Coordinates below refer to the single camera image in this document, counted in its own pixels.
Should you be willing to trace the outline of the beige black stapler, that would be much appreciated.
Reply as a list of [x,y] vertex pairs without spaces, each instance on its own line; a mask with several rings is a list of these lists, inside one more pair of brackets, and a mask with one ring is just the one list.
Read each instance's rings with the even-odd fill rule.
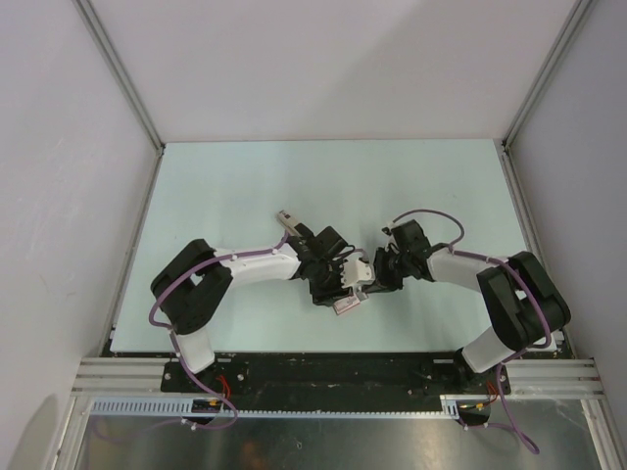
[[279,211],[276,214],[276,219],[291,236],[303,239],[311,239],[314,236],[307,225],[285,210]]

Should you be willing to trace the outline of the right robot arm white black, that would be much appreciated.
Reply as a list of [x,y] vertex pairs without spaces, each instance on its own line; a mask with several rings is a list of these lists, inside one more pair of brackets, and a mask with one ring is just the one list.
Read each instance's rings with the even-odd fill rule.
[[570,308],[535,255],[522,251],[494,258],[433,245],[420,224],[410,220],[384,230],[388,244],[376,250],[374,280],[368,294],[404,288],[407,278],[448,283],[482,296],[490,326],[454,355],[452,381],[464,393],[474,393],[487,372],[528,348],[546,348],[552,332],[571,320]]

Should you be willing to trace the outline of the red white staple box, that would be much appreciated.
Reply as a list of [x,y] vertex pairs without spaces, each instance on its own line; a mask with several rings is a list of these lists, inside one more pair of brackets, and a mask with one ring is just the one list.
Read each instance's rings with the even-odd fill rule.
[[333,304],[333,309],[337,315],[342,315],[347,311],[360,306],[366,300],[367,297],[361,295],[352,295],[336,301]]

